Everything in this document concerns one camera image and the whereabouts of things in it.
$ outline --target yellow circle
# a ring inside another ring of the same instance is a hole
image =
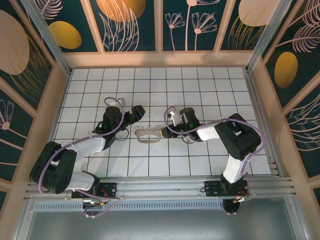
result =
[[[60,47],[65,49],[76,49],[81,45],[81,36],[78,30],[65,21],[55,21],[49,28]]]
[[[279,0],[241,0],[239,18],[247,26],[259,27],[268,24]]]
[[[287,88],[295,79],[298,70],[298,60],[296,56],[286,51],[282,53],[274,67],[275,83],[282,89]]]
[[[128,22],[131,19],[126,8],[128,12],[131,9],[136,18],[139,18],[146,8],[146,0],[96,0],[96,3],[104,15],[117,22]]]
[[[28,36],[20,23],[0,10],[0,69],[7,74],[21,74],[28,65]]]

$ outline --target floor tile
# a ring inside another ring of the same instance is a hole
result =
[[[219,105],[236,105],[234,93],[232,91],[217,92]]]
[[[215,88],[217,92],[232,91],[230,79],[215,79]]]
[[[167,79],[182,79],[181,67],[167,67],[166,68]]]
[[[110,157],[107,177],[127,177],[128,157]]]
[[[188,156],[188,144],[183,142],[182,139],[174,138],[169,139],[169,155],[170,156]]]
[[[81,107],[97,107],[99,102],[99,93],[85,93],[83,94]]]
[[[216,85],[214,79],[199,79],[200,91],[215,92]]]
[[[130,157],[148,157],[149,144],[138,142],[136,139],[130,141]]]
[[[87,171],[99,178],[105,178],[107,176],[108,161],[108,157],[90,157]]]
[[[225,145],[222,143],[221,139],[209,139],[207,141],[209,155],[218,156],[218,155],[228,155]]]
[[[251,105],[251,99],[247,91],[236,91],[233,93],[237,105]]]
[[[183,79],[182,84],[184,92],[199,92],[198,79]]]
[[[166,79],[166,69],[163,67],[151,68],[151,79]]]
[[[134,90],[136,92],[150,93],[150,81],[148,80],[134,80]]]
[[[167,79],[166,89],[168,92],[182,92],[182,79]]]
[[[150,96],[150,106],[166,106],[167,105],[167,93],[154,92]]]
[[[184,104],[185,106],[201,106],[201,98],[199,92],[184,92]]]
[[[116,93],[118,88],[118,80],[102,81],[101,93]]]
[[[228,67],[229,76],[231,79],[243,79],[244,72],[241,67]]]
[[[81,139],[89,136],[94,130],[93,122],[78,122],[75,128],[74,139]]]
[[[103,74],[103,80],[118,80],[119,68],[105,68]]]
[[[84,92],[85,93],[100,93],[101,91],[102,80],[92,80],[87,82],[85,85]]]
[[[219,105],[217,93],[215,91],[201,92],[201,102],[203,106]]]
[[[56,132],[56,139],[73,139],[76,130],[76,123],[59,123]]]
[[[61,123],[75,123],[79,116],[79,107],[64,107],[60,118]]]
[[[121,80],[135,79],[135,69],[134,68],[120,68],[119,79],[121,79]]]
[[[183,92],[168,92],[167,97],[168,97],[168,106],[184,106],[185,105]]]
[[[170,160],[170,176],[190,176],[189,158],[172,156]]]
[[[197,67],[199,79],[213,79],[214,75],[211,67]]]
[[[148,168],[148,157],[131,157],[129,159],[128,177],[147,177]]]
[[[167,81],[164,79],[157,79],[150,81],[150,90],[151,92],[165,92],[167,89]]]
[[[183,67],[182,68],[183,79],[198,79],[198,73],[196,67]]]
[[[168,139],[161,139],[159,142],[150,143],[150,156],[168,156]]]
[[[169,158],[168,157],[150,157],[149,158],[149,176],[169,176]]]
[[[211,174],[220,176],[227,167],[228,156],[210,156]]]
[[[219,106],[203,106],[202,108],[205,121],[221,119]]]
[[[190,157],[191,176],[210,176],[210,164],[208,156]]]
[[[87,80],[89,69],[74,69],[71,80]]]
[[[71,81],[68,89],[69,94],[83,94],[87,81]]]
[[[226,67],[213,67],[214,79],[228,79],[228,69]]]
[[[89,69],[87,80],[102,80],[103,76],[104,76],[103,68],[91,68]]]
[[[206,156],[208,155],[207,141],[195,142],[188,145],[190,156]]]
[[[115,141],[110,147],[110,157],[128,157],[130,140]]]
[[[78,122],[92,122],[96,121],[97,108],[96,107],[82,107],[80,109]]]
[[[134,79],[150,79],[150,68],[136,68]]]
[[[248,91],[245,79],[231,79],[230,81],[233,91]]]
[[[80,107],[83,93],[68,93],[65,98],[64,107]]]

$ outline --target plant illustration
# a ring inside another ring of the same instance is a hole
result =
[[[26,139],[27,138],[26,136],[23,136],[22,134],[14,131],[10,128],[10,122],[11,122],[12,116],[14,114],[14,108],[15,108],[15,105],[12,102],[8,101],[7,104],[5,104],[5,101],[3,99],[0,99],[0,131],[11,131],[12,133]],[[13,148],[19,149],[21,151],[23,150],[22,147],[17,146],[11,142],[8,142],[4,139],[0,138],[0,142],[4,143],[6,145],[9,145]],[[6,162],[0,162],[0,164],[12,165],[12,166],[17,165],[17,163],[6,163]]]
[[[320,149],[320,94],[310,103],[292,109],[287,121],[300,151]]]
[[[197,50],[198,34],[210,33],[217,30],[217,25],[214,25],[216,19],[214,13],[203,13],[199,18],[199,12],[192,14],[192,25],[195,33],[194,50]]]
[[[320,43],[320,0],[308,0],[303,14],[294,20],[292,26],[298,20],[302,19],[305,26],[302,26],[295,33],[293,39],[282,42],[276,47],[292,43],[295,52],[311,53]]]
[[[108,52],[127,52],[139,44],[139,26],[135,13],[122,2],[123,11],[115,0],[108,4],[101,0],[102,10],[109,17],[99,13],[104,26],[103,46]]]
[[[165,15],[165,20],[170,28],[172,47],[173,47],[173,51],[175,51],[176,49],[175,49],[174,38],[172,35],[172,29],[183,27],[185,25],[185,22],[183,21],[183,17],[181,16],[181,13],[179,14],[173,13],[172,16],[170,13],[167,13]]]
[[[188,25],[189,25],[189,16],[190,16],[190,9],[191,7],[197,6],[197,5],[211,5],[211,4],[217,4],[220,0],[186,0],[186,3],[188,4],[188,11],[186,14],[186,25],[185,25],[185,50],[188,50]]]
[[[35,3],[44,19],[53,20],[61,11],[62,0],[35,0]]]

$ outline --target grid line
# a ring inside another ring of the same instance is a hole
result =
[[[90,69],[85,73],[86,80],[73,80],[73,85],[71,85],[72,83],[72,80],[71,80],[67,88],[68,92],[66,94],[66,97],[67,96],[69,97],[68,101],[66,101],[66,99],[64,100],[64,103],[62,105],[62,111],[58,118],[57,131],[55,132],[55,140],[57,140],[58,143],[59,141],[62,143],[66,143],[69,141],[72,142],[75,139],[75,137],[78,137],[80,132],[85,132],[84,128],[88,128],[87,130],[89,131],[89,128],[92,128],[91,124],[93,124],[93,128],[94,128],[99,123],[99,121],[101,121],[101,119],[98,119],[98,118],[101,117],[101,114],[103,114],[105,109],[105,106],[102,104],[103,102],[101,101],[101,97],[103,95],[111,95],[111,96],[115,96],[116,98],[124,97],[128,101],[128,106],[125,107],[126,108],[125,111],[128,111],[127,109],[132,108],[132,106],[134,106],[135,104],[143,105],[144,107],[149,108],[148,120],[139,121],[139,123],[137,124],[138,126],[155,126],[155,125],[159,125],[158,124],[159,122],[161,122],[160,124],[164,126],[163,111],[165,108],[170,107],[169,103],[174,103],[174,102],[179,103],[179,105],[175,105],[177,107],[178,112],[182,108],[186,108],[186,107],[194,108],[196,115],[199,116],[199,119],[203,118],[200,120],[200,123],[216,120],[218,119],[219,114],[222,117],[222,113],[224,113],[224,117],[225,117],[226,111],[232,108],[234,109],[234,111],[236,111],[236,109],[238,110],[238,106],[247,106],[247,107],[242,107],[243,110],[249,111],[248,112],[249,114],[247,116],[243,116],[244,118],[246,118],[246,121],[256,121],[255,116],[253,115],[253,113],[251,113],[251,110],[250,110],[251,107],[248,107],[248,106],[252,106],[252,104],[249,104],[249,102],[245,101],[248,99],[247,97],[248,91],[245,90],[246,82],[243,81],[242,80],[243,78],[239,76],[237,78],[234,78],[234,79],[241,79],[241,81],[239,82],[236,82],[233,78],[231,79],[229,74],[229,69],[227,68],[225,68],[223,71],[225,73],[224,80],[228,81],[228,84],[226,82],[223,82],[222,78],[217,78],[221,80],[219,80],[219,82],[216,82],[216,77],[214,75],[213,68],[210,68],[210,69],[208,68],[205,70],[202,70],[201,67],[195,67],[192,69],[181,68],[181,67],[177,67],[175,69],[161,68],[161,69],[155,69],[155,70],[153,70],[153,68],[148,68],[147,70],[143,71],[143,74],[144,74],[143,76],[149,75],[150,79],[136,79],[136,77],[139,78],[138,76],[136,76],[137,71],[138,70],[136,68],[134,69],[131,68],[130,71],[126,71],[125,69],[122,69],[122,68],[117,68],[115,70],[108,70],[107,68],[105,68],[102,73],[102,80],[97,79],[97,82],[94,82],[94,86],[92,87],[89,86],[91,81],[88,80],[89,73],[92,73],[90,72]],[[80,72],[72,72],[73,76],[74,76],[74,73],[77,76],[79,76]],[[111,76],[113,76],[112,78],[114,79],[113,80],[104,79],[106,74],[111,74]],[[170,76],[178,76],[178,75],[181,75],[181,76],[176,79],[173,79],[169,76],[169,74],[171,74]],[[149,87],[144,86],[144,82],[142,82],[142,80],[149,81],[148,82]],[[129,91],[128,86],[125,87],[121,85],[126,83],[130,85],[130,88],[132,87],[132,90]],[[224,101],[224,99],[228,100],[228,98],[224,97],[225,92],[229,92],[228,95],[230,95],[231,97],[230,102]],[[72,102],[75,100],[79,101],[80,106],[78,106],[78,102],[77,104],[74,104]],[[92,113],[92,114],[95,113],[94,120],[92,119],[89,113]],[[68,126],[72,126],[72,128],[70,128],[71,131],[68,131],[68,132],[61,131],[61,129],[64,129]],[[131,154],[130,151],[135,150],[134,145],[131,146],[131,143],[134,143],[133,141],[136,141],[137,138],[132,134],[133,126],[129,126],[128,129],[130,131],[129,131],[129,136],[126,140],[127,142],[124,144],[125,146],[122,147],[121,144],[117,146],[112,145],[109,149],[105,150],[105,151],[108,151],[106,153],[90,155],[87,158],[86,169],[87,170],[99,169],[100,164],[103,164],[103,172],[105,171],[105,176],[120,175],[120,177],[131,176],[133,170],[136,171],[136,169],[139,172],[139,174],[136,174],[135,172],[134,174],[135,176],[151,176],[151,175],[154,176],[157,174],[160,174],[160,176],[164,176],[164,175],[167,176],[168,174],[169,176],[176,176],[179,173],[184,174],[184,176],[190,176],[190,175],[198,175],[199,173],[201,174],[201,172],[204,172],[205,176],[207,176],[207,175],[213,175],[213,174],[217,175],[217,171],[220,171],[220,168],[219,166],[216,167],[216,163],[219,164],[218,161],[220,161],[220,159],[222,159],[223,161],[225,160],[227,161],[228,159],[227,152],[221,151],[220,150],[221,148],[218,148],[217,146],[215,146],[215,144],[212,145],[211,142],[206,142],[205,144],[203,143],[203,145],[200,147],[197,147],[196,145],[191,146],[190,144],[187,144],[187,146],[183,146],[178,139],[175,139],[175,141],[177,142],[174,142],[173,141],[174,139],[165,139],[167,143],[160,144],[159,148],[157,145],[156,147],[154,147],[152,146],[152,143],[148,143],[148,150],[146,149],[147,146],[143,146],[143,149],[145,149],[145,152],[142,152],[142,151],[139,152],[139,149],[138,149],[137,151],[139,154]],[[123,134],[119,134],[118,139],[124,139],[124,138],[125,136]],[[260,157],[258,157],[258,159],[261,160],[261,159],[264,159],[265,154],[260,154],[259,156]],[[136,160],[139,161],[138,158],[143,159],[142,160],[143,164],[141,166],[140,166],[140,163],[136,162]],[[249,166],[251,168],[252,173],[257,174],[253,172],[251,163],[249,164]],[[257,170],[256,162],[254,165],[254,170],[255,171]]]

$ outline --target enclosure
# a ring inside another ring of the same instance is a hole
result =
[[[319,13],[318,0],[2,1],[1,239],[319,239]],[[121,198],[87,219],[82,199],[29,175],[47,142],[95,129],[106,97],[145,114],[75,163]],[[239,113],[265,135],[237,215],[200,191],[227,166],[219,138],[138,141],[170,106],[200,124]]]

